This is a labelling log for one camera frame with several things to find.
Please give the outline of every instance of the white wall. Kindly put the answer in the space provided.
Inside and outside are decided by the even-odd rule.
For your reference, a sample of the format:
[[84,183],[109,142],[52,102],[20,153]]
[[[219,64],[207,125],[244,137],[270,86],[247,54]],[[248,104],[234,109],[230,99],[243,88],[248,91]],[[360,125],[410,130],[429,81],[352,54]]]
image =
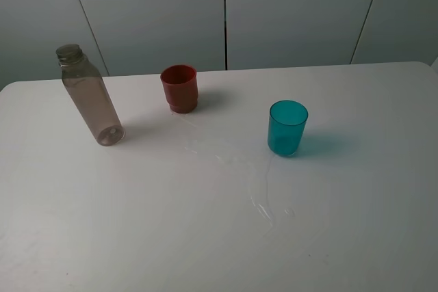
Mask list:
[[438,58],[435,60],[435,62],[433,62],[433,64],[432,64],[432,68],[433,68],[435,71],[437,71],[437,73],[438,73]]
[[227,0],[230,69],[349,64],[371,0]]
[[60,78],[55,50],[72,42],[106,73],[79,0],[0,0],[0,8],[0,90]]
[[437,54],[437,0],[373,0],[353,63],[431,65]]
[[82,0],[110,75],[225,69],[223,0]]

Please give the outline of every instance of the water spill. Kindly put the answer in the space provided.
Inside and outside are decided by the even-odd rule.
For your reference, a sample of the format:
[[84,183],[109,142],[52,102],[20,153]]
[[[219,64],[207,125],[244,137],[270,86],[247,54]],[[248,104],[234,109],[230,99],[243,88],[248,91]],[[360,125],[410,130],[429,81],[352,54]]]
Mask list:
[[[328,227],[330,187],[321,183],[324,182],[321,174],[309,163],[294,166],[293,176],[301,178],[293,181],[288,178],[292,173],[290,160],[271,152],[244,154],[235,144],[217,138],[180,115],[176,117],[191,127],[185,136],[187,151],[217,161],[245,184],[253,206],[270,225],[264,235],[267,240],[281,243],[298,254]],[[271,172],[273,163],[276,170]]]
[[228,141],[212,136],[183,116],[175,114],[175,117],[194,129],[190,134],[191,137],[187,138],[188,145],[184,148],[202,157],[212,157],[222,165],[227,165],[228,170],[235,170],[236,174],[244,176],[251,202],[273,228],[275,216],[269,206],[268,174],[275,155],[271,154],[268,160],[251,159]]
[[292,209],[292,208],[286,208],[285,209],[285,213],[289,216],[289,217],[291,217],[291,218],[295,218],[295,211]]

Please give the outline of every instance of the bottle bottom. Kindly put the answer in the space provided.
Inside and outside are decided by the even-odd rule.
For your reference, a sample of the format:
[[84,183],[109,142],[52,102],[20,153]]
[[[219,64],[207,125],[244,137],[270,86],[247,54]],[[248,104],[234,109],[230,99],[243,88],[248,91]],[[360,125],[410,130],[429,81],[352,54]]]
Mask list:
[[125,136],[125,130],[121,126],[111,126],[101,131],[97,142],[102,146],[117,144]]

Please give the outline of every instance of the cup rim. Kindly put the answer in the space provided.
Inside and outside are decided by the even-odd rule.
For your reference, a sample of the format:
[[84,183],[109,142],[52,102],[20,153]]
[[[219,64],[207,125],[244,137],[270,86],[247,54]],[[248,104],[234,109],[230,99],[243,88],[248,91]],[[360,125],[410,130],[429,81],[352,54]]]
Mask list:
[[[183,83],[169,83],[169,82],[167,82],[167,81],[165,81],[165,80],[163,79],[163,74],[164,74],[166,71],[169,71],[169,70],[171,70],[171,69],[173,69],[173,68],[176,68],[176,67],[179,67],[179,66],[184,66],[184,67],[186,67],[186,68],[189,68],[189,69],[193,72],[193,77],[191,77],[190,79],[188,79],[186,82],[183,82]],[[159,75],[159,78],[160,78],[160,80],[162,81],[162,83],[165,83],[166,85],[185,85],[186,83],[189,83],[189,82],[191,82],[193,79],[195,79],[195,78],[196,78],[196,75],[197,75],[197,71],[196,71],[196,69],[195,69],[193,66],[191,66],[191,65],[187,65],[187,64],[175,64],[175,65],[169,66],[168,68],[164,69],[164,71],[161,72],[161,74]]]
[[[300,106],[306,111],[306,117],[305,117],[305,119],[304,119],[303,121],[301,121],[300,123],[297,123],[297,124],[287,124],[287,123],[280,122],[280,121],[278,121],[276,118],[274,118],[274,116],[272,115],[272,108],[273,108],[275,105],[277,105],[277,104],[279,104],[279,103],[284,103],[284,102],[286,102],[286,103],[295,103],[295,104],[300,105]],[[279,123],[279,124],[282,124],[283,126],[294,127],[294,126],[299,126],[299,125],[301,125],[301,124],[303,124],[303,123],[306,123],[307,119],[309,118],[309,111],[307,111],[307,108],[306,108],[303,104],[301,104],[301,103],[299,103],[299,102],[292,101],[292,100],[289,100],[289,99],[283,99],[282,101],[275,102],[274,104],[271,105],[271,107],[269,108],[269,116],[270,116],[271,119],[273,119],[275,122],[277,122],[277,123]]]

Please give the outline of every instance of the spilled water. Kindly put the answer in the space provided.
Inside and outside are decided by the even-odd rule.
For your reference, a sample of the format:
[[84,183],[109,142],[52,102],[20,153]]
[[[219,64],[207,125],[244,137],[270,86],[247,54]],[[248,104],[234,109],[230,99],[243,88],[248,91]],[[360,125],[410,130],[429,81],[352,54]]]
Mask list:
[[185,146],[185,149],[199,157],[213,156],[221,164],[228,165],[229,168],[246,177],[245,183],[253,206],[273,228],[276,221],[269,206],[268,174],[275,155],[272,153],[267,161],[265,159],[251,159],[249,156],[243,155],[241,150],[228,141],[214,137],[181,115],[174,115],[194,129],[196,137],[188,138],[188,145]]

